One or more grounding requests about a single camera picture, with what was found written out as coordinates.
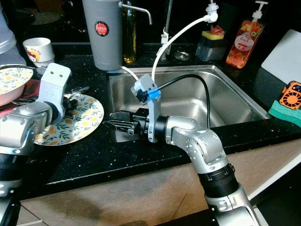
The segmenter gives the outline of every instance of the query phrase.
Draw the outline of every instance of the black cable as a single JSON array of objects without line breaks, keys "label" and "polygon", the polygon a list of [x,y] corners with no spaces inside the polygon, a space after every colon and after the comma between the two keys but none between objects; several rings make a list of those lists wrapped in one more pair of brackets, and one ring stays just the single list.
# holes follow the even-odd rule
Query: black cable
[{"label": "black cable", "polygon": [[171,81],[168,81],[167,83],[157,87],[158,90],[160,89],[163,89],[173,83],[175,83],[176,81],[179,81],[179,80],[182,80],[182,79],[186,79],[186,78],[196,78],[196,79],[199,79],[203,85],[204,85],[204,88],[205,88],[205,92],[206,92],[206,99],[207,99],[207,127],[208,129],[210,129],[210,99],[209,99],[209,91],[208,91],[208,86],[205,82],[205,80],[200,77],[199,75],[196,75],[196,74],[186,74],[186,75],[182,75],[182,76],[179,76],[175,79],[172,79]]}]

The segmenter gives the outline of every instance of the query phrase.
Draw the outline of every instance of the robotic arm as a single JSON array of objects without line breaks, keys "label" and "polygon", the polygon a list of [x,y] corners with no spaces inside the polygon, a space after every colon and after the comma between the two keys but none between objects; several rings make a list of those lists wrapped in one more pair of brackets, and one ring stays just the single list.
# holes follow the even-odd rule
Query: robotic arm
[{"label": "robotic arm", "polygon": [[205,191],[205,199],[219,226],[260,226],[260,222],[241,184],[236,181],[234,167],[228,162],[222,143],[212,130],[195,120],[181,116],[161,116],[160,91],[149,75],[141,77],[131,88],[141,104],[136,113],[111,113],[105,122],[116,131],[148,137],[150,142],[164,140],[183,149],[191,159]]},{"label": "robotic arm", "polygon": [[63,94],[69,68],[49,64],[36,102],[13,109],[0,119],[0,226],[15,226],[20,202],[13,198],[22,184],[22,170],[32,152],[34,138],[65,114]]}]

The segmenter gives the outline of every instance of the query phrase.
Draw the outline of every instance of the floral plate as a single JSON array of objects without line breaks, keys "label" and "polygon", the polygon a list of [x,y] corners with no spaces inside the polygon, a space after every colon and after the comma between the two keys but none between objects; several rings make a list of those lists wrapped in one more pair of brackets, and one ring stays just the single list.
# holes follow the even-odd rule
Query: floral plate
[{"label": "floral plate", "polygon": [[103,106],[93,97],[76,94],[73,99],[78,105],[72,111],[75,119],[62,119],[55,125],[50,125],[38,134],[34,143],[45,146],[58,146],[78,141],[92,133],[103,120]]},{"label": "floral plate", "polygon": [[27,68],[6,68],[0,70],[0,95],[24,85],[32,77],[33,70]]}]

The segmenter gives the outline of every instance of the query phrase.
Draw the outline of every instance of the faucet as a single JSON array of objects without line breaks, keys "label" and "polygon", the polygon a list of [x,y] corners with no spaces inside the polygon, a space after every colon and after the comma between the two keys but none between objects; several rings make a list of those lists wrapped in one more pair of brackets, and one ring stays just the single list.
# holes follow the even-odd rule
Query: faucet
[{"label": "faucet", "polygon": [[[169,27],[169,22],[170,22],[170,14],[171,14],[172,5],[173,5],[173,0],[169,0],[166,24],[165,24],[165,27],[163,28],[163,34],[161,35],[161,44],[162,45],[166,44],[168,42],[168,39],[169,39],[168,27]],[[171,47],[171,45],[163,52],[163,54],[160,58],[161,60],[165,60],[166,55],[169,55],[170,47]]]},{"label": "faucet", "polygon": [[121,1],[119,2],[119,7],[120,8],[122,8],[122,7],[124,7],[124,8],[130,8],[130,9],[134,9],[134,10],[146,13],[149,16],[150,25],[152,25],[151,13],[147,9],[140,8],[140,7],[137,7],[137,6],[131,6],[131,5],[123,4]]},{"label": "faucet", "polygon": [[[162,48],[162,46],[164,44],[166,44],[168,42],[168,40],[170,38],[169,34],[168,34],[168,27],[169,27],[169,22],[170,22],[170,14],[171,14],[172,4],[173,4],[173,0],[169,0],[167,17],[166,17],[166,24],[165,24],[165,27],[163,28],[163,34],[161,35],[161,47],[160,47],[160,49]],[[208,5],[208,8],[206,9],[206,11],[210,14],[211,12],[214,12],[217,9],[218,9],[218,6],[215,4],[215,0],[209,0],[209,5]],[[169,53],[170,53],[170,48],[171,48],[171,45],[169,45],[167,47],[167,49],[163,52],[163,54],[161,55],[160,60],[166,60],[166,56],[169,55]]]}]

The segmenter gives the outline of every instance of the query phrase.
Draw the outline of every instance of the gray canister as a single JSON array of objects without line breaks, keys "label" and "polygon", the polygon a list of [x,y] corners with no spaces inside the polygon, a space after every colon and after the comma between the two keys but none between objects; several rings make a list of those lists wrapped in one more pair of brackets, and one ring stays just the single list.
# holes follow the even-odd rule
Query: gray canister
[{"label": "gray canister", "polygon": [[94,64],[104,71],[122,65],[122,8],[120,0],[82,0]]}]

